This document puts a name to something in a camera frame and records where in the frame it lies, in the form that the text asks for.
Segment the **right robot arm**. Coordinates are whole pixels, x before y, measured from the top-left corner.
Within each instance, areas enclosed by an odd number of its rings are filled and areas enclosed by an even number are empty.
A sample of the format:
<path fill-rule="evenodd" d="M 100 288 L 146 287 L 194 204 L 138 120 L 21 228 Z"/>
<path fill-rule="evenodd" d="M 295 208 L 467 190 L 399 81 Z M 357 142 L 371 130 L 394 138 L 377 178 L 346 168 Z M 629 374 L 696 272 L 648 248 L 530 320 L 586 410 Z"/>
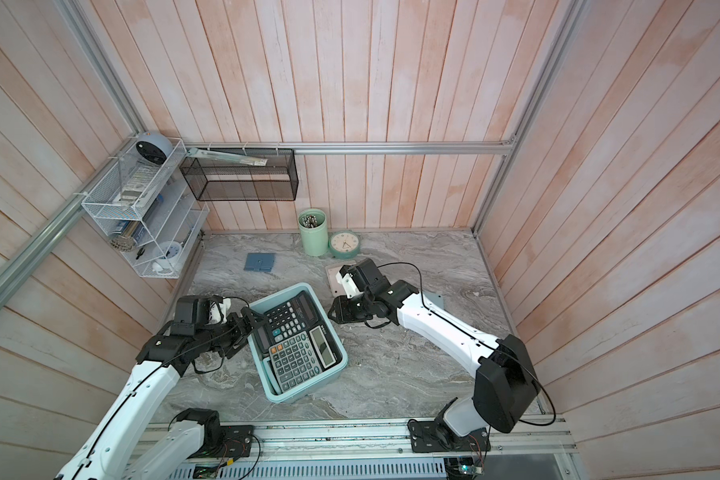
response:
<path fill-rule="evenodd" d="M 474 379 L 471 396 L 457 398 L 438 414 L 441 431 L 465 437 L 477 429 L 510 433 L 541 393 L 525 344 L 501 339 L 459 320 L 427 298 L 421 284 L 390 282 L 371 259 L 342 266 L 335 279 L 341 295 L 329 310 L 339 324 L 383 319 L 439 347 Z"/>

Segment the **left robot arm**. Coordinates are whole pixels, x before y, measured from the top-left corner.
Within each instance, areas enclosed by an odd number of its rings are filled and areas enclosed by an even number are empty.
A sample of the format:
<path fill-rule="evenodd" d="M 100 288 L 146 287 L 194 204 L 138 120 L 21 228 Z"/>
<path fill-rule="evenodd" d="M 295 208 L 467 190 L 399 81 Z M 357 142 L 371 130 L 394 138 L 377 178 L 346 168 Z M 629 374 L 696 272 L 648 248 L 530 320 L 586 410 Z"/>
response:
<path fill-rule="evenodd" d="M 227 455 L 218 412 L 189 408 L 150 450 L 132 457 L 157 408 L 197 358 L 232 358 L 266 323 L 248 303 L 235 310 L 234 301 L 212 295 L 176 302 L 173 319 L 145 343 L 122 391 L 58 478 L 164 479 L 192 456 Z"/>

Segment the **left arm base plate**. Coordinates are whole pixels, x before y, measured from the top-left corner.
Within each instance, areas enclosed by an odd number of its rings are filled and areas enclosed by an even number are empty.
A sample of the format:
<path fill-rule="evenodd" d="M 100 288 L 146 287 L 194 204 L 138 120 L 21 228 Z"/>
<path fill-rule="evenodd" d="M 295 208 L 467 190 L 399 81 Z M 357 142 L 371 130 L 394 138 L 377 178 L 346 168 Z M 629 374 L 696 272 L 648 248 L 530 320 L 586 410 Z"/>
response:
<path fill-rule="evenodd" d="M 191 454 L 189 459 L 205 458 L 240 458 L 250 456 L 254 441 L 253 425 L 232 425 L 212 427 L 207 433 L 203 431 L 201 448 Z"/>

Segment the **pink calculator back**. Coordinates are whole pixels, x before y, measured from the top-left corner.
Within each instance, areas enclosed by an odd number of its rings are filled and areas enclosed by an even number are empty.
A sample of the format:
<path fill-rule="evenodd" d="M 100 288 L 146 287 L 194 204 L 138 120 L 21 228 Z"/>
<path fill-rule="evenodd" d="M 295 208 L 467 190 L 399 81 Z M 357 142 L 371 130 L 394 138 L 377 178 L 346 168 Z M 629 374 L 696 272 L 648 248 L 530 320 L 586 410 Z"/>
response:
<path fill-rule="evenodd" d="M 340 273 L 344 264 L 334 264 L 325 267 L 326 277 L 329 283 L 331 293 L 334 297 L 345 294 L 344 287 L 342 285 L 342 275 Z"/>

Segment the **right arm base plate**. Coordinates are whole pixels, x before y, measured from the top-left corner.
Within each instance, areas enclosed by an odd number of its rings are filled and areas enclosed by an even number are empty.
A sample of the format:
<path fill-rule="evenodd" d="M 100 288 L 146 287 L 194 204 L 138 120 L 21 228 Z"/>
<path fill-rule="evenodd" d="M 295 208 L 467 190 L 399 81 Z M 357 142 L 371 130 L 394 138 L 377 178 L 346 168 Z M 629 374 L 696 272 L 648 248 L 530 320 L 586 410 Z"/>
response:
<path fill-rule="evenodd" d="M 414 453 L 487 453 L 490 445 L 486 429 L 478 429 L 471 434 L 458 437 L 443 422 L 409 419 L 407 422 L 410 445 Z"/>

